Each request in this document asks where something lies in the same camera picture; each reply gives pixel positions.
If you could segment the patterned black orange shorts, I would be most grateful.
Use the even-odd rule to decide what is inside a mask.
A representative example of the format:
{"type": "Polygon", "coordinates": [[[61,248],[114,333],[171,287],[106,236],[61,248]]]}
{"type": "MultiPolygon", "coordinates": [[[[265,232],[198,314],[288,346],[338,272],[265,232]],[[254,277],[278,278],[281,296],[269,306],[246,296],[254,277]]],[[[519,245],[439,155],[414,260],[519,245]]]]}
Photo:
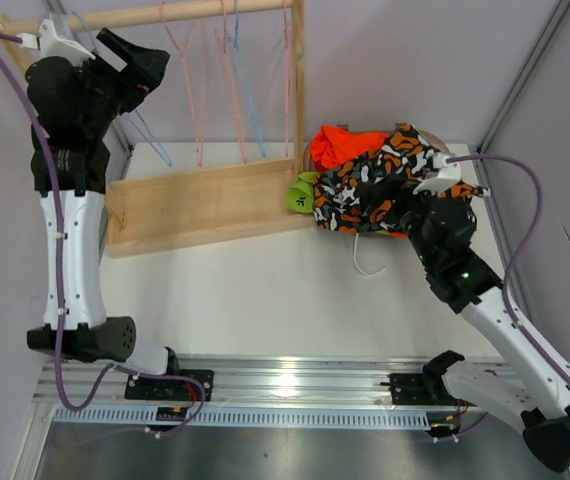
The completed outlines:
{"type": "MultiPolygon", "coordinates": [[[[382,220],[402,233],[397,225],[397,201],[413,193],[417,184],[434,171],[433,157],[441,152],[451,153],[450,150],[445,152],[429,146],[412,127],[406,132],[397,131],[394,137],[386,138],[383,146],[369,155],[374,180],[370,186],[359,189],[365,194],[365,205],[369,207],[378,201],[390,201],[391,209],[382,220]]],[[[442,194],[435,195],[438,199],[432,204],[431,210],[438,207],[459,208],[468,221],[475,224],[471,203],[474,199],[483,199],[489,194],[488,188],[471,185],[461,179],[442,194]]]]}

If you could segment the pink hanger of patterned shorts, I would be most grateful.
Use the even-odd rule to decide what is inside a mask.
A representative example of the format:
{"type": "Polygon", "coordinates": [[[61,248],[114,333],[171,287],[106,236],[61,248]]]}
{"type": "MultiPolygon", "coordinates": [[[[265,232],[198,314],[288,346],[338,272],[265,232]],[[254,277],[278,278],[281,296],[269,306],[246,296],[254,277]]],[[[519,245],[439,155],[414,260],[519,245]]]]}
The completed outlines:
{"type": "Polygon", "coordinates": [[[178,53],[180,64],[182,67],[183,78],[185,83],[185,89],[187,94],[189,112],[192,120],[192,124],[195,131],[195,151],[196,151],[196,165],[198,169],[202,169],[204,166],[204,117],[202,109],[197,106],[195,88],[192,75],[190,73],[190,67],[188,65],[188,53],[191,44],[192,37],[196,31],[197,23],[193,20],[185,33],[184,41],[180,42],[177,37],[173,34],[173,31],[169,25],[170,21],[166,15],[166,2],[160,1],[159,15],[161,18],[161,23],[163,25],[164,31],[168,38],[170,39],[174,49],[178,53]]]}

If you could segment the blue hanger of orange shorts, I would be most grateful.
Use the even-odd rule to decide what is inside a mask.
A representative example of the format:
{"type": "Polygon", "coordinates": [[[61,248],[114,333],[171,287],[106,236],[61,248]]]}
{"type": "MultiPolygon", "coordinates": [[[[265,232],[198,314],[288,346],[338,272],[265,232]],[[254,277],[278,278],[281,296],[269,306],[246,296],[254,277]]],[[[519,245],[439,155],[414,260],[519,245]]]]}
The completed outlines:
{"type": "MultiPolygon", "coordinates": [[[[91,31],[85,22],[84,18],[77,12],[73,12],[73,15],[81,23],[84,33],[88,36],[89,41],[92,45],[92,50],[98,52],[99,48],[96,43],[95,38],[92,36],[91,31]]],[[[163,162],[168,166],[173,166],[173,158],[166,150],[166,148],[161,144],[160,140],[154,135],[150,126],[146,122],[145,118],[141,115],[138,109],[129,112],[126,116],[126,120],[135,128],[135,130],[143,137],[145,142],[157,153],[157,155],[163,160],[163,162]]]]}

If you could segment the pink hanger of green shorts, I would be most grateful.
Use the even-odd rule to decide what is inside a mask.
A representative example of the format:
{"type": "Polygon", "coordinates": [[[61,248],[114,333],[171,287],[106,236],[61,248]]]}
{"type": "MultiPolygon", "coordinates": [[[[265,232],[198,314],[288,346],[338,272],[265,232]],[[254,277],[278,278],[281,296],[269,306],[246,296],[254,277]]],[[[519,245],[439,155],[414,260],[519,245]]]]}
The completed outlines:
{"type": "Polygon", "coordinates": [[[222,31],[215,30],[214,38],[218,49],[222,73],[225,80],[225,85],[229,98],[230,112],[234,123],[234,129],[236,132],[236,138],[242,158],[242,163],[247,164],[249,157],[245,141],[244,123],[241,117],[239,92],[236,82],[236,76],[233,69],[233,63],[231,60],[231,55],[228,50],[227,5],[225,0],[220,0],[219,3],[223,18],[223,29],[222,31]]]}

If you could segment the blue wire hanger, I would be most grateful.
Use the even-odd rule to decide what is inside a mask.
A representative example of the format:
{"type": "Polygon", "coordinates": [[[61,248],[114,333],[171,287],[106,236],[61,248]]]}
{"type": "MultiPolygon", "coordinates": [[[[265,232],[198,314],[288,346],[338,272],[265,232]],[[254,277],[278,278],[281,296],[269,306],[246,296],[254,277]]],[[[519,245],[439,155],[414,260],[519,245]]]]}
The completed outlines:
{"type": "Polygon", "coordinates": [[[242,88],[245,94],[246,106],[248,108],[249,120],[254,135],[255,143],[258,147],[259,153],[262,158],[267,155],[266,146],[263,139],[263,132],[260,125],[260,120],[258,118],[258,112],[256,108],[256,103],[254,100],[254,91],[252,87],[251,80],[249,78],[249,73],[246,68],[243,54],[241,52],[241,42],[240,42],[240,9],[239,2],[234,1],[234,28],[233,35],[228,37],[228,44],[232,50],[232,65],[235,75],[240,79],[242,88]]]}

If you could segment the lime green shorts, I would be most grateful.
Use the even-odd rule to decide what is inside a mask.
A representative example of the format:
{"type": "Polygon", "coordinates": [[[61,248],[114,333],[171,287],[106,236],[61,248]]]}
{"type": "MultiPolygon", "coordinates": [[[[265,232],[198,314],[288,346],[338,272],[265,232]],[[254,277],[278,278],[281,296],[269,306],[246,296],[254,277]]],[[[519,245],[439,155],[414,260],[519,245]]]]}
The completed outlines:
{"type": "Polygon", "coordinates": [[[314,182],[317,172],[303,172],[297,176],[285,197],[286,208],[290,212],[311,214],[314,204],[314,182]]]}

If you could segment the pink wire hanger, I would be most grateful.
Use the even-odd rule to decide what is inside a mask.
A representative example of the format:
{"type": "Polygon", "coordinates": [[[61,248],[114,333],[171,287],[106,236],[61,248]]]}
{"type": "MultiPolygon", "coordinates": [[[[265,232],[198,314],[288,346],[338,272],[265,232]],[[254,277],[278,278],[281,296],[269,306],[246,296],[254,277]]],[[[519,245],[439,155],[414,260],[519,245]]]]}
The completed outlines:
{"type": "Polygon", "coordinates": [[[290,156],[291,140],[291,108],[292,108],[292,64],[293,64],[293,28],[287,2],[283,7],[283,38],[285,45],[285,93],[284,93],[284,152],[290,156]]]}

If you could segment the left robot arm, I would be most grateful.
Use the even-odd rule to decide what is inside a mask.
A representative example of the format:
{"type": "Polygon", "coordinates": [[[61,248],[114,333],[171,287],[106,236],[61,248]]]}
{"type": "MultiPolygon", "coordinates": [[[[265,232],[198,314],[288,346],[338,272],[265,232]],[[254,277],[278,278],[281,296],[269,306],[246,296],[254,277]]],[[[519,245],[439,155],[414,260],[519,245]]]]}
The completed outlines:
{"type": "Polygon", "coordinates": [[[48,246],[48,294],[42,326],[28,347],[59,360],[111,360],[148,374],[162,400],[181,390],[175,352],[139,338],[129,316],[106,313],[100,287],[99,230],[110,153],[103,142],[117,116],[135,110],[162,82],[164,50],[134,45],[108,29],[99,41],[124,62],[117,69],[51,19],[21,40],[38,52],[27,70],[27,98],[38,126],[31,160],[48,246]]]}

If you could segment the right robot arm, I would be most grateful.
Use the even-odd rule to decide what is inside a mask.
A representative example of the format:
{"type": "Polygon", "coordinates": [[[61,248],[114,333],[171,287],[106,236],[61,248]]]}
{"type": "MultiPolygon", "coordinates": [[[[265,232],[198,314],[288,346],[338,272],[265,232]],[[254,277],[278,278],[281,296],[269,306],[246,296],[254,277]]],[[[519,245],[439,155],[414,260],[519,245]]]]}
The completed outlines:
{"type": "Polygon", "coordinates": [[[448,351],[426,365],[423,395],[466,400],[518,432],[549,470],[570,467],[570,363],[527,316],[504,282],[471,248],[476,218],[461,199],[404,192],[391,214],[407,234],[431,291],[480,332],[511,366],[515,385],[448,351]]]}

